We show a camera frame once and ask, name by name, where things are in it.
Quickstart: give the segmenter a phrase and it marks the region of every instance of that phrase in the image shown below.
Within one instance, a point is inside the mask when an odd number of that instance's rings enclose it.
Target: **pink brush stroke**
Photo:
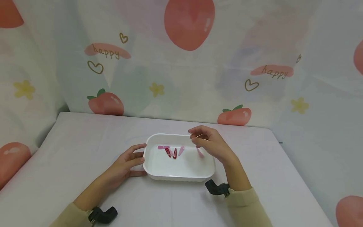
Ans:
[[[93,56],[98,53],[105,54],[104,53],[105,50],[107,50],[108,52],[112,51],[114,53],[113,55],[114,57],[116,57],[116,52],[118,52],[120,57],[123,57],[125,59],[131,58],[130,53],[122,49],[121,47],[102,42],[92,43],[91,45],[87,46],[85,49],[85,54],[88,56]]]

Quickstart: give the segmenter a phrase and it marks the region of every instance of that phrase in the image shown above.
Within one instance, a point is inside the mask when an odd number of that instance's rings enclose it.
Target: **beige sleeve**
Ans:
[[[70,203],[50,227],[92,227],[88,216],[92,211],[82,211],[74,203]]]
[[[246,191],[229,189],[229,193],[226,202],[236,227],[272,227],[253,188]]]

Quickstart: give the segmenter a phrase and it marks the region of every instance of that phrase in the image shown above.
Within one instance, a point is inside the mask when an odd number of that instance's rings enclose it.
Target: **forearm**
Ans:
[[[73,202],[79,209],[83,211],[92,210],[109,193],[109,189],[105,187],[105,183],[97,178],[94,180]]]
[[[223,166],[231,189],[235,191],[245,191],[252,188],[246,172],[235,154],[224,160]]]

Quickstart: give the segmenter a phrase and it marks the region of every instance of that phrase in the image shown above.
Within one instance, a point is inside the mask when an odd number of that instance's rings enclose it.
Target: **white plastic tray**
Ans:
[[[154,134],[146,143],[143,167],[152,179],[201,182],[211,177],[216,170],[214,158],[202,147],[199,148],[204,155],[201,158],[188,135]],[[169,146],[170,153],[174,153],[176,148],[177,158],[170,158],[166,151],[158,149],[158,146]],[[182,146],[184,151],[179,156]]]

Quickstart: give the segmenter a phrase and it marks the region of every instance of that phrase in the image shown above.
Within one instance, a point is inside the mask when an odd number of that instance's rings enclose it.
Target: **person's left hand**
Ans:
[[[122,153],[101,176],[99,176],[99,179],[101,179],[110,190],[114,190],[128,177],[146,176],[147,174],[145,171],[130,170],[132,167],[144,163],[144,152],[134,153],[134,151],[145,147],[145,143],[131,146]]]

